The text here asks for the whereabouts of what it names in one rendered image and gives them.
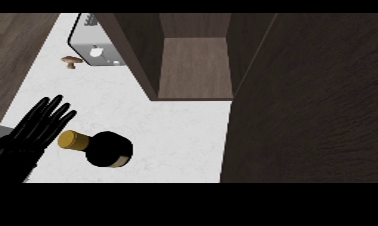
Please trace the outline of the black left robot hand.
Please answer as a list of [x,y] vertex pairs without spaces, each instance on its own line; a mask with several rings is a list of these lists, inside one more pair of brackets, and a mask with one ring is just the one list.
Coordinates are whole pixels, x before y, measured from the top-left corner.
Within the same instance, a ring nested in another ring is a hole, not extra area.
[[76,115],[63,96],[44,97],[33,105],[11,132],[0,137],[0,185],[23,183],[44,150]]

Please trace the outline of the black wine bottle gold cap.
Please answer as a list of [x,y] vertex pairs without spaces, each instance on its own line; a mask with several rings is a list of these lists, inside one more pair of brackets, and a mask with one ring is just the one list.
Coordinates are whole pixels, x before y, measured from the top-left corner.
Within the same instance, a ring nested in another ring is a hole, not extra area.
[[131,141],[110,131],[86,136],[76,131],[64,131],[57,138],[63,149],[81,151],[86,161],[97,167],[122,167],[132,157]]

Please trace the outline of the open brown wooden cabinet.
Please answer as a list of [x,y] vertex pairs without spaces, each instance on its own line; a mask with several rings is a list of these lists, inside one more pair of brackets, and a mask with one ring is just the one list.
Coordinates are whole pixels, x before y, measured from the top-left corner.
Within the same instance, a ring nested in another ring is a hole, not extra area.
[[230,101],[273,13],[98,13],[151,101]]

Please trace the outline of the brown wooden cabinet door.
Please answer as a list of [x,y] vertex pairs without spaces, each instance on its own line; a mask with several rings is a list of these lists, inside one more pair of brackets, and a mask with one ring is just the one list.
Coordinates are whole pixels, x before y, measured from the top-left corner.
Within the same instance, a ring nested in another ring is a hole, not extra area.
[[378,14],[275,15],[230,105],[219,180],[378,182]]

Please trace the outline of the brown mushroom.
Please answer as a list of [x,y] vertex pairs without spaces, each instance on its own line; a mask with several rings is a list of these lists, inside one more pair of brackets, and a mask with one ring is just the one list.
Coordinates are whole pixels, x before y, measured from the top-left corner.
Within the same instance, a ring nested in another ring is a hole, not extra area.
[[73,56],[64,56],[61,58],[61,61],[66,63],[66,68],[67,69],[73,69],[75,64],[82,62],[82,60],[79,58],[73,57]]

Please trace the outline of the brown wooden panel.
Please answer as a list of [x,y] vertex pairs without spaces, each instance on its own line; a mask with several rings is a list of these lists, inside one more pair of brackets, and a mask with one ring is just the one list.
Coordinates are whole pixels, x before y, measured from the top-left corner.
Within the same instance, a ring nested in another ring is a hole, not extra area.
[[57,13],[0,13],[0,121],[57,17]]

